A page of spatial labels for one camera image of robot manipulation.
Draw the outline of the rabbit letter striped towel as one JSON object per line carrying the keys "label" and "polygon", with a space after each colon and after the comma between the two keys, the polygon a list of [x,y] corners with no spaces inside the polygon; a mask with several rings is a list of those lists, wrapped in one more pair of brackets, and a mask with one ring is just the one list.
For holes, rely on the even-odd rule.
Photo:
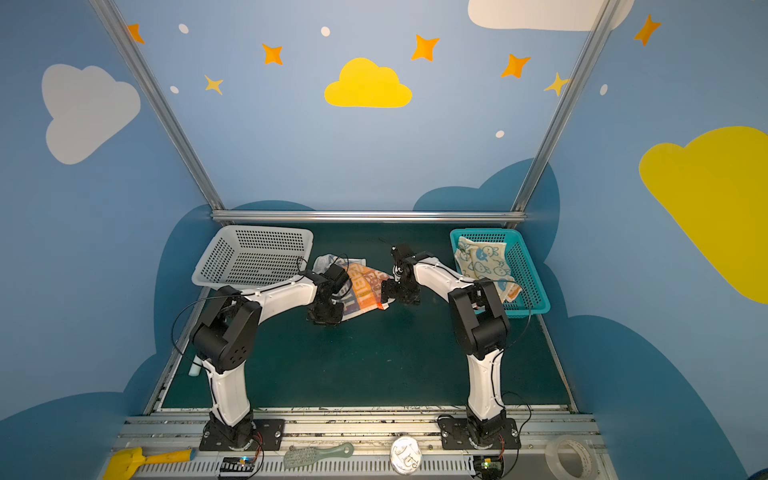
{"label": "rabbit letter striped towel", "polygon": [[390,279],[389,274],[368,267],[365,259],[347,259],[332,254],[319,256],[312,270],[321,273],[331,264],[343,267],[349,275],[347,285],[339,293],[344,305],[343,321],[389,307],[390,301],[382,299],[382,284]]}

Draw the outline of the white perforated plastic basket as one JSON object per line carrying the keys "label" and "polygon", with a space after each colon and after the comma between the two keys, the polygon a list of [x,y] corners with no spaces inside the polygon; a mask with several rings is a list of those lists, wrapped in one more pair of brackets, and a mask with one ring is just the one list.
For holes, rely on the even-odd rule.
{"label": "white perforated plastic basket", "polygon": [[309,259],[307,229],[252,225],[221,228],[200,257],[192,282],[200,287],[261,287],[297,276]]}

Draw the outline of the teal perforated plastic basket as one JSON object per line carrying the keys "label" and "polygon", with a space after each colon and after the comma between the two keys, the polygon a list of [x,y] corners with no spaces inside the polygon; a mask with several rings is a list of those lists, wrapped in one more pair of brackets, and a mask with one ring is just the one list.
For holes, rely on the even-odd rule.
{"label": "teal perforated plastic basket", "polygon": [[549,311],[550,302],[543,284],[523,238],[516,230],[500,228],[454,229],[450,233],[454,253],[458,238],[461,236],[478,242],[500,242],[507,245],[506,260],[511,267],[514,279],[522,288],[522,292],[515,301],[502,302],[510,319],[544,314]]}

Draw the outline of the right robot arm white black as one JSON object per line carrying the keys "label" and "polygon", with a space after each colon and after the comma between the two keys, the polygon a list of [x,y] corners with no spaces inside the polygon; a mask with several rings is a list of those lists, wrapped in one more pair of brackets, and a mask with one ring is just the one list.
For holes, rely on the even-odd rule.
{"label": "right robot arm white black", "polygon": [[382,283],[382,298],[417,305],[426,288],[448,304],[457,343],[468,362],[467,416],[477,427],[500,426],[506,420],[500,363],[510,323],[493,282],[465,277],[430,253],[414,253],[406,245],[394,247],[391,255],[393,277]]}

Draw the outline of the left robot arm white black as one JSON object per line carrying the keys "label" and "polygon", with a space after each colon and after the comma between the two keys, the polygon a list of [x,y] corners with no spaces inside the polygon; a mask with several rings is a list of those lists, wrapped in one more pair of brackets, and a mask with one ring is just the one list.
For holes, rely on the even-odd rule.
{"label": "left robot arm white black", "polygon": [[307,271],[250,292],[232,286],[215,292],[193,328],[191,341],[206,372],[212,414],[219,423],[234,427],[252,413],[245,362],[260,325],[298,307],[306,307],[315,323],[336,325],[344,310],[337,295],[348,283],[347,271],[332,266],[324,273]]}

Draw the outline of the light blue plastic spoon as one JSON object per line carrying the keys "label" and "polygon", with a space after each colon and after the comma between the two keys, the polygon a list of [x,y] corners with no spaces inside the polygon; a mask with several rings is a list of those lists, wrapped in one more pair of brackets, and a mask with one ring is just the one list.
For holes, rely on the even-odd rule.
{"label": "light blue plastic spoon", "polygon": [[201,370],[202,370],[202,366],[201,366],[200,359],[195,357],[192,363],[190,364],[188,375],[190,377],[197,377],[200,375]]}

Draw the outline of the round silver tin lid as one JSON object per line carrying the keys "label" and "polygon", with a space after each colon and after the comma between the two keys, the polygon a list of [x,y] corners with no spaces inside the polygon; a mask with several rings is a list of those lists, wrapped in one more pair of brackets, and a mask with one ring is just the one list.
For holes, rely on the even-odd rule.
{"label": "round silver tin lid", "polygon": [[390,447],[390,463],[399,475],[414,474],[421,466],[422,452],[417,440],[409,435],[397,437]]}

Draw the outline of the right small circuit board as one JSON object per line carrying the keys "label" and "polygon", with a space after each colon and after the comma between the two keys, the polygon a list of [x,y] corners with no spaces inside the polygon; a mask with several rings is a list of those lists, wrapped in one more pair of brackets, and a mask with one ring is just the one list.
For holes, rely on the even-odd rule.
{"label": "right small circuit board", "polygon": [[504,460],[498,456],[474,456],[472,459],[475,480],[499,480],[504,475]]}

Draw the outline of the yellow toy shovel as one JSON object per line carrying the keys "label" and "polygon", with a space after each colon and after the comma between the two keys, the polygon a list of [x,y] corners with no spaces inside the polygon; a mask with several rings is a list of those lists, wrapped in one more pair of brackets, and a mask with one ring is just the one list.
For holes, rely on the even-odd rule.
{"label": "yellow toy shovel", "polygon": [[104,480],[129,480],[144,465],[189,462],[194,458],[193,449],[145,456],[141,447],[116,452],[109,460]]}

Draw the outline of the aluminium frame back rail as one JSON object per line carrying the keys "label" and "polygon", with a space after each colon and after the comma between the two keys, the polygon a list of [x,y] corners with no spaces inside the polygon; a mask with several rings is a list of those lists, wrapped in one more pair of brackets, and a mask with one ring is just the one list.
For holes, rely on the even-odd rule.
{"label": "aluminium frame back rail", "polygon": [[214,210],[213,220],[232,223],[521,223],[523,212],[266,211]]}

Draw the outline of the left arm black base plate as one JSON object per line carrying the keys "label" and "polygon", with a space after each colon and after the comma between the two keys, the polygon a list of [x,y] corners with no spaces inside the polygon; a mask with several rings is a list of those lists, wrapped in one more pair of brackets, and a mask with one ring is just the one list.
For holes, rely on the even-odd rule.
{"label": "left arm black base plate", "polygon": [[283,419],[243,418],[234,426],[224,424],[215,416],[206,422],[199,444],[206,452],[278,451],[281,447],[285,421]]}

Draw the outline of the aluminium front rail bed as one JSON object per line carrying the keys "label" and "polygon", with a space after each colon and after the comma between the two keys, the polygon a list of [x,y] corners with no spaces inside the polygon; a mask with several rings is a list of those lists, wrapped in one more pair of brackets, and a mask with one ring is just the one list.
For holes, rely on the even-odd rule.
{"label": "aluminium front rail bed", "polygon": [[[508,419],[520,427],[521,447],[515,450],[444,450],[436,420],[441,415],[461,417],[455,406],[417,407],[291,407],[263,408],[254,419],[285,421],[278,451],[204,452],[199,450],[208,417],[202,410],[168,409],[126,418],[108,454],[141,447],[145,456],[193,449],[189,462],[140,467],[137,479],[217,479],[224,457],[252,456],[256,472],[251,479],[396,479],[390,447],[401,435],[414,437],[422,452],[414,479],[473,479],[474,456],[504,460],[506,479],[555,479],[545,461],[545,447],[555,438],[570,435],[590,446],[598,463],[597,479],[617,476],[598,425],[592,416],[574,414],[558,406],[527,410],[512,406]],[[300,469],[286,470],[282,460],[291,448],[327,448],[349,442],[354,454],[330,458]]]}

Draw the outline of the aluminium frame right post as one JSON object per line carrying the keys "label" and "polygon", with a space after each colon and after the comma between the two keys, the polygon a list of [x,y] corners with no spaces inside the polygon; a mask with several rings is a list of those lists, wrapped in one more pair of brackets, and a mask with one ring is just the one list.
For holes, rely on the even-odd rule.
{"label": "aluminium frame right post", "polygon": [[515,229],[525,221],[526,209],[611,34],[612,22],[618,17],[621,4],[619,0],[604,1],[598,10],[595,23],[571,72],[570,82],[560,95],[545,136],[515,197],[505,228]]}

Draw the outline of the aluminium frame post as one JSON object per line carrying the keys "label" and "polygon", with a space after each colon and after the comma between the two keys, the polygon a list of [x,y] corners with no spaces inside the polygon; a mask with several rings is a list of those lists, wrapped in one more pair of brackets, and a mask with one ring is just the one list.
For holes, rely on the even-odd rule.
{"label": "aluminium frame post", "polygon": [[114,1],[90,0],[101,24],[117,47],[120,55],[146,96],[152,110],[167,133],[180,159],[211,208],[211,218],[221,226],[231,225],[232,221],[217,219],[216,213],[225,211],[225,205],[216,191],[203,163],[195,152],[179,120],[172,111],[156,77],[149,67],[136,42],[129,32],[122,14]]}
{"label": "aluminium frame post", "polygon": [[595,23],[571,72],[570,82],[560,95],[545,136],[515,197],[505,228],[515,229],[525,221],[526,209],[611,34],[612,22],[618,17],[621,4],[619,0],[604,1],[598,10]]}

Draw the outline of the aluminium frame left post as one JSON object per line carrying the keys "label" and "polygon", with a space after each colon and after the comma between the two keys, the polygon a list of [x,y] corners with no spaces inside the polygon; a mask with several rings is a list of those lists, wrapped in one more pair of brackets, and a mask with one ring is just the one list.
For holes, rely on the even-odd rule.
{"label": "aluminium frame left post", "polygon": [[231,225],[232,221],[217,219],[216,213],[225,211],[225,205],[216,191],[203,163],[195,152],[179,120],[172,111],[156,77],[149,67],[136,42],[129,32],[122,14],[114,1],[90,0],[101,24],[117,47],[120,55],[146,96],[152,110],[167,133],[180,159],[211,208],[211,218],[221,226]]}

